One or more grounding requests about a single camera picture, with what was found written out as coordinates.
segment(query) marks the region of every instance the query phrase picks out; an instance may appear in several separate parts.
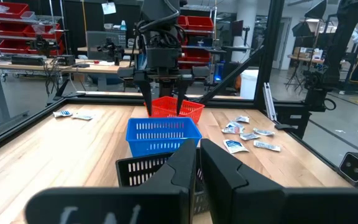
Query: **wooden table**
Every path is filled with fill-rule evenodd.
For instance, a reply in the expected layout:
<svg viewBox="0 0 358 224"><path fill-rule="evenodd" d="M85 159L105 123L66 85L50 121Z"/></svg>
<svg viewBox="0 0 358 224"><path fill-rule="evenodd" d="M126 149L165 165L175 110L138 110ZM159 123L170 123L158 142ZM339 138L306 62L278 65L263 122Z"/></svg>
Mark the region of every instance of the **wooden table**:
<svg viewBox="0 0 358 224"><path fill-rule="evenodd" d="M295 55L289 55L288 58L290 59L293 59L293 60L299 60L299 61L302 61L302 62L310 62L310 58L303 58L303 57L297 57ZM324 63L324 60L321 60L321 59L313 59L311 61L311 63L318 63L318 64L323 64ZM341 60L341 64L344 64L346 63L345 60Z"/></svg>
<svg viewBox="0 0 358 224"><path fill-rule="evenodd" d="M78 68L80 73L117 73L118 68L127 68L129 67L129 62L121 61L119 66L115 65L95 65L94 60L82 60L76 59L75 63L87 63L89 64L88 68ZM1 69L13 69L13 70L35 70L43 71L43 66L39 65L13 65L11 62L0 62ZM59 69L67 68L67 66L59 66ZM76 72L77 68L64 69L64 72Z"/></svg>
<svg viewBox="0 0 358 224"><path fill-rule="evenodd" d="M77 51L82 51L82 52L88 52L88 47L78 47ZM125 54L132 54L132 48L126 48L124 49L124 53ZM138 49L134 50L134 54L140 54Z"/></svg>
<svg viewBox="0 0 358 224"><path fill-rule="evenodd" d="M73 72L73 73L97 73L98 74L98 88L100 90L107 89L107 82L106 82L106 74L115 74L117 73L120 67L128 67L129 62L121 61L120 66L115 65L95 65L93 60L80 60L76 59L76 63L88 63L88 68L67 68L67 66L59 66L59 69L64 69L64 72ZM11 62L0 62L1 69L11 69L11 70L36 70L36 71L43 71L43 66L35 66L35 65L13 65ZM0 125L8 124L13 122L17 119L22 119L23 116L26 116L28 111L23 112L17 116L11 117L9 114L9 110L7 107L4 90L2 89L1 80L0 80Z"/></svg>
<svg viewBox="0 0 358 224"><path fill-rule="evenodd" d="M92 111L91 121L51 116L0 148L0 223L25 223L23 209L37 192L50 187L117 187L115 162L131 157L126 142L129 118L146 118L143 106L65 105L64 110ZM204 138L222 148L224 139L241 141L250 152L234 156L286 187L350 187L335 171L284 131L261 141L279 145L281 152L255 148L221 129L239 115L252 128L274 130L274 123L257 110L205 108L198 123ZM209 212L194 223L211 223Z"/></svg>

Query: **white bin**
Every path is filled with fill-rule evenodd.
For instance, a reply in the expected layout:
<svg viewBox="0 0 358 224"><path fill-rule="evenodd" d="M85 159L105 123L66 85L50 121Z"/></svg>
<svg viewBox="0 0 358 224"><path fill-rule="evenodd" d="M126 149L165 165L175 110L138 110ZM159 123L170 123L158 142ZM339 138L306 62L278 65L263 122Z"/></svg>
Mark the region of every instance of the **white bin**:
<svg viewBox="0 0 358 224"><path fill-rule="evenodd" d="M259 70L245 70L241 73L240 96L246 100L253 100L255 97L256 82Z"/></svg>

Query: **computer monitor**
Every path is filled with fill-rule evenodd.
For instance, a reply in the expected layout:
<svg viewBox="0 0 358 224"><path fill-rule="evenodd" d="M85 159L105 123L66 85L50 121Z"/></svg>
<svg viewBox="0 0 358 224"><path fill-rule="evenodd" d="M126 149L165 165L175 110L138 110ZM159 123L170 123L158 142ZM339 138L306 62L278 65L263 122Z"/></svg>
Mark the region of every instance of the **computer monitor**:
<svg viewBox="0 0 358 224"><path fill-rule="evenodd" d="M242 26L244 21L234 21L231 23L231 35L233 37L242 37Z"/></svg>

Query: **box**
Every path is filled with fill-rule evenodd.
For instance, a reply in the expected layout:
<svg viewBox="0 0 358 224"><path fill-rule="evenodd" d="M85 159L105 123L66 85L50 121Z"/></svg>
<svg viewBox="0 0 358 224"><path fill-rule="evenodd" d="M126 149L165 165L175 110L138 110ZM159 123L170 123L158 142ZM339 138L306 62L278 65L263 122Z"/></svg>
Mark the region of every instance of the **box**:
<svg viewBox="0 0 358 224"><path fill-rule="evenodd" d="M312 52L313 49L310 47L295 47L292 55L298 57L298 53L299 53L299 58L310 58Z"/></svg>

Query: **paper sign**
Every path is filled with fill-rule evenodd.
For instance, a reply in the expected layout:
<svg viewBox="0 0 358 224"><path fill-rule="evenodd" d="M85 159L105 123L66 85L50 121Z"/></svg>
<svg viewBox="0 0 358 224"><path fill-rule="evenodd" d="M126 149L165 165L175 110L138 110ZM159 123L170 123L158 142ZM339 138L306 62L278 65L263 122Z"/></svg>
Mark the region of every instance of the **paper sign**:
<svg viewBox="0 0 358 224"><path fill-rule="evenodd" d="M103 3L102 8L104 15L116 13L116 5L114 2Z"/></svg>

